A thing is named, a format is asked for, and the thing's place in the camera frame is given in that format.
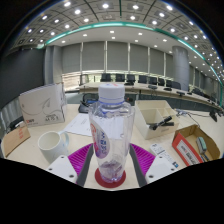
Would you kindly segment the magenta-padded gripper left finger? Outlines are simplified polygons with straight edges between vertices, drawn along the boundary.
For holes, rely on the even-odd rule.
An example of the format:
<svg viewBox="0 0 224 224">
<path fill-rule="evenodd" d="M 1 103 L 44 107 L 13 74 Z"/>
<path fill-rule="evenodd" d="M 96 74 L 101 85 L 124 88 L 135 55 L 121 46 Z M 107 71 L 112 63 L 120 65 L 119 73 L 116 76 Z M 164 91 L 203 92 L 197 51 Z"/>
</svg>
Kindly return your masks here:
<svg viewBox="0 0 224 224">
<path fill-rule="evenodd" d="M 88 144 L 69 156 L 59 156 L 47 171 L 78 186 L 84 186 L 92 156 L 93 145 Z"/>
</svg>

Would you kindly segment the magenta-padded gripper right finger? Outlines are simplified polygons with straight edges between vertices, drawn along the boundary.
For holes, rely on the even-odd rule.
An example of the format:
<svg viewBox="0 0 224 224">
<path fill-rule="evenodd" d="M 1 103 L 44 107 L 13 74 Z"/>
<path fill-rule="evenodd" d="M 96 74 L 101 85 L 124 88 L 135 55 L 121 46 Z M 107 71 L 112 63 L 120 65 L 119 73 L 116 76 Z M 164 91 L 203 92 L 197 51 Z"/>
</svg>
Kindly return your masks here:
<svg viewBox="0 0 224 224">
<path fill-rule="evenodd" d="M 135 144 L 130 145 L 129 153 L 134 164 L 137 181 L 140 187 L 177 171 L 177 168 L 164 156 L 154 156 Z"/>
</svg>

